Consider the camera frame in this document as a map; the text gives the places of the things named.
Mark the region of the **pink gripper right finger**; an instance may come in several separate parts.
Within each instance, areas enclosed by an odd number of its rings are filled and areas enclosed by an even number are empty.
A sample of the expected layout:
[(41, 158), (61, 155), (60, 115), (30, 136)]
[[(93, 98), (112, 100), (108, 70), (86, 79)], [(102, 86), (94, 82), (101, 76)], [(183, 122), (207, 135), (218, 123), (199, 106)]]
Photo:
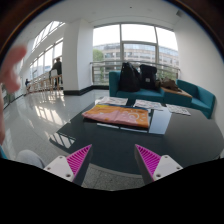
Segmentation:
[(182, 169), (169, 155), (160, 156), (138, 144), (135, 145), (134, 154), (146, 185)]

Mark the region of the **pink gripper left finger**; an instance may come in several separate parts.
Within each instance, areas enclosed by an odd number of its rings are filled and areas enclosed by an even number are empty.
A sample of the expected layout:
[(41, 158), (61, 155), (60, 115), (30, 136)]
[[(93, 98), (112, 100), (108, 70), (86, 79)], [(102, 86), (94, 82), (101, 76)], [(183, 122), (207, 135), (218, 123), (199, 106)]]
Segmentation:
[(92, 154), (92, 145), (87, 145), (67, 157), (58, 156), (44, 170), (81, 186)]

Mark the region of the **blurred bare hand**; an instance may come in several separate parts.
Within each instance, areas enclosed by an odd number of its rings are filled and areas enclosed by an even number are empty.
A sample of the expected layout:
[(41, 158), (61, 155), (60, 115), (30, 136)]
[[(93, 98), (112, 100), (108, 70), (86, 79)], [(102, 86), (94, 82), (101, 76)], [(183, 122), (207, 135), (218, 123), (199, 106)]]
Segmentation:
[(24, 45), (13, 47), (6, 55), (0, 68), (0, 83), (13, 93), (20, 88), (20, 78), (14, 71), (14, 66), (26, 55), (27, 49)]

